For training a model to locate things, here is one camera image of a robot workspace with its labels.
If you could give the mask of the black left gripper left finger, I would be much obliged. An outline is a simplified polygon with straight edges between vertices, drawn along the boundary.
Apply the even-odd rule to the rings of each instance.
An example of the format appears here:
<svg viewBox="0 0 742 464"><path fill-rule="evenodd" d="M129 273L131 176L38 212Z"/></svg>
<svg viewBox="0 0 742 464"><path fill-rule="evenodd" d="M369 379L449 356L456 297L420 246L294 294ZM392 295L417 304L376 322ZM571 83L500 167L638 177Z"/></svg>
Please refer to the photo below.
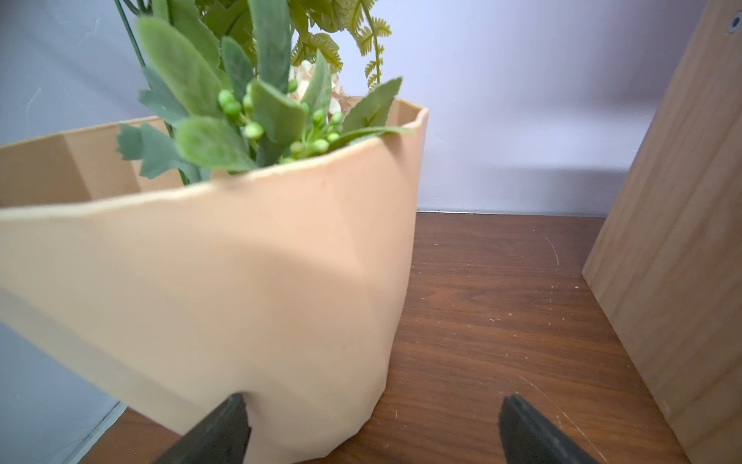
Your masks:
<svg viewBox="0 0 742 464"><path fill-rule="evenodd" d="M247 406L237 392L161 455L156 464L241 464L250 440Z"/></svg>

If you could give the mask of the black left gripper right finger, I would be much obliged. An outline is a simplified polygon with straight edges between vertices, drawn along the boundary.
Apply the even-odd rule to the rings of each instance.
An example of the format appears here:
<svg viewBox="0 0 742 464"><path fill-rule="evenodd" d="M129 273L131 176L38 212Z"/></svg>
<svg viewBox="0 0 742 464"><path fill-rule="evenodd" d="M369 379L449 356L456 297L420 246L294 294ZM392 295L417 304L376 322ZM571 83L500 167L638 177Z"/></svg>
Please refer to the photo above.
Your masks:
<svg viewBox="0 0 742 464"><path fill-rule="evenodd" d="M597 464L591 455L518 394L504 398L499 431L508 464Z"/></svg>

